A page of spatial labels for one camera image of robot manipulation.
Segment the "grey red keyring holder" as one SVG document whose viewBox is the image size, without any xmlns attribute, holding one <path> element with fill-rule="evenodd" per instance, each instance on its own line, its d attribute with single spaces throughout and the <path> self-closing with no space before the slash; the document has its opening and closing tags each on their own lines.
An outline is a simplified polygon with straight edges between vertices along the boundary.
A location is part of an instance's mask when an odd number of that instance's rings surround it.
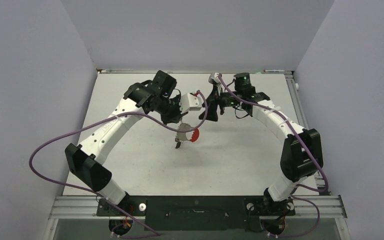
<svg viewBox="0 0 384 240">
<path fill-rule="evenodd" d="M 180 132 L 176 133 L 175 136 L 175 142 L 182 143 L 182 142 L 196 142 L 200 137 L 200 130 L 198 128 L 194 129 L 190 124 L 188 123 L 180 123 L 178 126 L 178 130 Z"/>
</svg>

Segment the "black key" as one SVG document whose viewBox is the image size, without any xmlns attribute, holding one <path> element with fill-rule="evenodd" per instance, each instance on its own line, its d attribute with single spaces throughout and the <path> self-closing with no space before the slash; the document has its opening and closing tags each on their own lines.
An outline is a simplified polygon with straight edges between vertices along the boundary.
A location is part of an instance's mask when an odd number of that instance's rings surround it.
<svg viewBox="0 0 384 240">
<path fill-rule="evenodd" d="M 182 143 L 181 143 L 180 141 L 179 141 L 179 142 L 177 142 L 177 143 L 176 143 L 176 145 L 175 145 L 175 149 L 179 149 L 179 148 L 180 148 L 180 146 L 181 146 L 181 144 L 182 144 Z"/>
</svg>

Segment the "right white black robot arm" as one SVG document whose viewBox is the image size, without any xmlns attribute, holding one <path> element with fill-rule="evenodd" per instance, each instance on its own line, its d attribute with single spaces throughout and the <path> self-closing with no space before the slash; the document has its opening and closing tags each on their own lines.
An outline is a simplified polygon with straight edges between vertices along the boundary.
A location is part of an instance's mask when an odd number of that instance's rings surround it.
<svg viewBox="0 0 384 240">
<path fill-rule="evenodd" d="M 240 108 L 248 116 L 264 124 L 283 144 L 280 157 L 280 176 L 263 193 L 262 202 L 253 209 L 261 209 L 265 215 L 283 212 L 303 181 L 323 168 L 321 136 L 316 129 L 306 129 L 287 117 L 264 92 L 257 92 L 248 72 L 233 76 L 234 90 L 222 80 L 220 73 L 209 76 L 212 90 L 205 102 L 208 113 L 200 120 L 218 121 L 225 108 Z"/>
</svg>

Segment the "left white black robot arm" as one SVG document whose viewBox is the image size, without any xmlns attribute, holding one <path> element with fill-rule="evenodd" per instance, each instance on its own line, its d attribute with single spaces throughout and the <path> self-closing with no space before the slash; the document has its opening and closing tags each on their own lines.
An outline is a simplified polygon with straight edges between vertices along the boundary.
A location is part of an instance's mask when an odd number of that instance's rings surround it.
<svg viewBox="0 0 384 240">
<path fill-rule="evenodd" d="M 126 132 L 149 112 L 159 113 L 164 125 L 180 121 L 181 96 L 170 98 L 176 85 L 177 80 L 161 70 L 152 80 L 130 85 L 108 122 L 78 145 L 71 143 L 64 150 L 69 171 L 93 192 L 108 199 L 109 208 L 116 215 L 133 213 L 134 204 L 103 164 Z"/>
</svg>

